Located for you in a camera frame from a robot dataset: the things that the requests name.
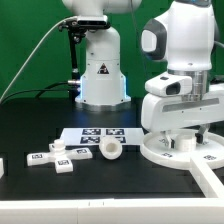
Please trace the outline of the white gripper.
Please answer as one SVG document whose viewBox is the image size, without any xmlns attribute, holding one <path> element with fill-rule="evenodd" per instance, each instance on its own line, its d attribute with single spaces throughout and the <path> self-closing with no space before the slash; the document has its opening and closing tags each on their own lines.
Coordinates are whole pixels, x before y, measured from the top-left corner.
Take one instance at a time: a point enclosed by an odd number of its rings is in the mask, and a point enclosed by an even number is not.
<svg viewBox="0 0 224 224">
<path fill-rule="evenodd" d="M 224 88 L 211 87 L 202 100 L 183 102 L 181 96 L 158 97 L 147 94 L 143 99 L 141 124 L 149 132 L 160 132 L 167 148 L 175 141 L 168 130 L 201 125 L 195 134 L 198 144 L 208 142 L 210 123 L 224 120 Z"/>
</svg>

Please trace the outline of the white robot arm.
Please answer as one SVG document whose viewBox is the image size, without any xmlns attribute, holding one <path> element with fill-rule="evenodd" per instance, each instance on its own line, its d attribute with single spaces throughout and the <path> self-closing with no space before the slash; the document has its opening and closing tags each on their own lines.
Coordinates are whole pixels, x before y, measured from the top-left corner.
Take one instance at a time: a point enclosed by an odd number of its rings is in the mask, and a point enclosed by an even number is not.
<svg viewBox="0 0 224 224">
<path fill-rule="evenodd" d="M 106 27 L 106 15 L 128 12 L 142 0 L 62 1 L 74 14 L 75 27 L 87 35 L 86 71 L 76 102 L 89 108 L 119 105 L 128 99 L 119 66 L 119 35 Z M 174 0 L 143 28 L 142 51 L 154 61 L 165 61 L 167 69 L 145 83 L 141 124 L 161 134 L 169 148 L 177 145 L 172 130 L 198 125 L 196 140 L 202 144 L 209 125 L 224 120 L 224 84 L 207 84 L 217 39 L 211 0 Z"/>
</svg>

